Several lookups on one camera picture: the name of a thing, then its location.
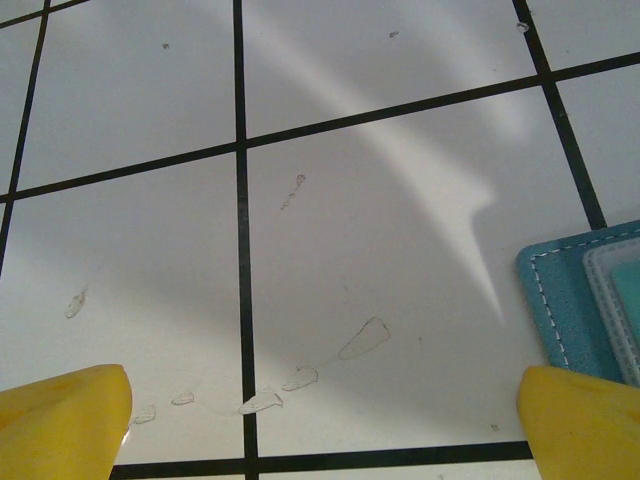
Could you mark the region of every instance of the white stitching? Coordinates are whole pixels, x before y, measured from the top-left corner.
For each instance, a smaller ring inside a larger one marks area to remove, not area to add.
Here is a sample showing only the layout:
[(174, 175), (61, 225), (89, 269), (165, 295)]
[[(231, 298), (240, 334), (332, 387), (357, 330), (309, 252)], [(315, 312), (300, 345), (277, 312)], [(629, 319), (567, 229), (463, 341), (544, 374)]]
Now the white stitching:
[(543, 258), (543, 257), (546, 257), (547, 255), (563, 252), (564, 250), (571, 250), (572, 248), (586, 247), (588, 245), (593, 245), (594, 243), (598, 243), (598, 242), (601, 242), (601, 241), (606, 242), (608, 240), (613, 240), (614, 238), (626, 237), (627, 235), (630, 235), (630, 234), (633, 234), (633, 233), (640, 233), (640, 228), (638, 228), (637, 230), (634, 230), (632, 232), (623, 232), (623, 233), (619, 233), (618, 235), (610, 235), (610, 236), (602, 238), (602, 239), (596, 238), (595, 240), (591, 240), (589, 242), (579, 243), (577, 245), (567, 245), (566, 247), (556, 248), (556, 249), (550, 250), (548, 252), (537, 253), (537, 254), (533, 255), (529, 259), (529, 261), (531, 262), (531, 268), (533, 269), (533, 274), (534, 274), (534, 276), (536, 278), (536, 283), (538, 284), (538, 291), (540, 292), (540, 299), (542, 300), (542, 304), (545, 306), (545, 309), (547, 311), (547, 316), (549, 317), (549, 323), (551, 324), (551, 328), (553, 329), (553, 331), (555, 333), (556, 340), (558, 341), (558, 346), (560, 347), (560, 353), (562, 354), (562, 359), (564, 360), (564, 364), (567, 366), (567, 368), (571, 368), (569, 366), (569, 359), (567, 358), (567, 355), (565, 353), (565, 348), (564, 348), (564, 345), (562, 344), (562, 339), (560, 338), (560, 332), (558, 332), (556, 321), (553, 318), (553, 315), (551, 313), (551, 309), (549, 307), (549, 301), (547, 300), (547, 296), (544, 293), (544, 288), (542, 287), (542, 281), (540, 280), (540, 274), (538, 273), (538, 269), (536, 268), (536, 258)]

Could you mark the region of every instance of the blue case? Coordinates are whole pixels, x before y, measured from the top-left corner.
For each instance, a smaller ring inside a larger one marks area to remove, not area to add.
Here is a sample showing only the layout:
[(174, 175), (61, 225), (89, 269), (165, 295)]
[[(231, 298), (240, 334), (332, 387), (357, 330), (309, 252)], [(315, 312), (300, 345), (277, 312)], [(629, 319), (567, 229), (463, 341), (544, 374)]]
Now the blue case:
[(585, 252), (640, 237), (640, 221), (525, 248), (516, 260), (533, 321), (556, 367), (622, 383), (582, 260)]

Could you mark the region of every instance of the blue object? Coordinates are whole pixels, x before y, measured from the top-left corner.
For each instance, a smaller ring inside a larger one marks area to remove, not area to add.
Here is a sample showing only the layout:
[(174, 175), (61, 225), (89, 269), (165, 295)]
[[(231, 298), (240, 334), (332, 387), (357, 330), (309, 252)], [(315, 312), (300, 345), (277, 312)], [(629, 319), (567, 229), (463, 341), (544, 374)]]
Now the blue object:
[(533, 321), (556, 367), (622, 383), (582, 265), (585, 252), (640, 237), (640, 221), (526, 247), (516, 260)]
[(640, 261), (614, 268), (611, 277), (627, 314), (631, 331), (640, 343)]

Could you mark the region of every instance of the white tile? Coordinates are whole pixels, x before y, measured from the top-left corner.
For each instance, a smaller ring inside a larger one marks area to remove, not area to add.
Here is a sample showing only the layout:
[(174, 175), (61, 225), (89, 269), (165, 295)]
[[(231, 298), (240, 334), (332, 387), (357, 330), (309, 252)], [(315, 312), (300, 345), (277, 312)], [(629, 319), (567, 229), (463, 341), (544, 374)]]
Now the white tile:
[(233, 141), (231, 14), (229, 0), (52, 14), (20, 188)]
[(243, 17), (251, 136), (535, 74), (509, 0), (247, 0)]
[(2, 0), (0, 2), (0, 22), (42, 10), (43, 0)]
[(40, 20), (0, 30), (0, 193), (9, 189)]
[(540, 480), (533, 460), (261, 475), (265, 480)]
[[(319, 373), (258, 413), (261, 455), (523, 438), (513, 262), (588, 229), (540, 89), (252, 149), (249, 182), (258, 387)], [(374, 316), (391, 339), (339, 360)]]
[(558, 84), (610, 225), (640, 218), (640, 66)]
[(529, 0), (552, 69), (640, 50), (637, 0)]
[[(118, 463), (241, 457), (236, 217), (233, 155), (16, 202), (0, 390), (119, 363), (134, 415), (156, 419), (131, 425)], [(195, 402), (173, 406), (185, 389)]]

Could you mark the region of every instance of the yellow plastic piece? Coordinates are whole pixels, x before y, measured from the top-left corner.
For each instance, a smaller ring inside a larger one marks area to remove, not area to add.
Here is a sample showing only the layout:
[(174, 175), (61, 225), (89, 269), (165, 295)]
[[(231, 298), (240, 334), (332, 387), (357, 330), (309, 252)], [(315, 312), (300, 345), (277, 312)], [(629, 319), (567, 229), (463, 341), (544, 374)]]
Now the yellow plastic piece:
[(518, 410), (543, 480), (640, 479), (640, 389), (531, 367)]
[(106, 480), (130, 416), (120, 365), (0, 392), (0, 479)]

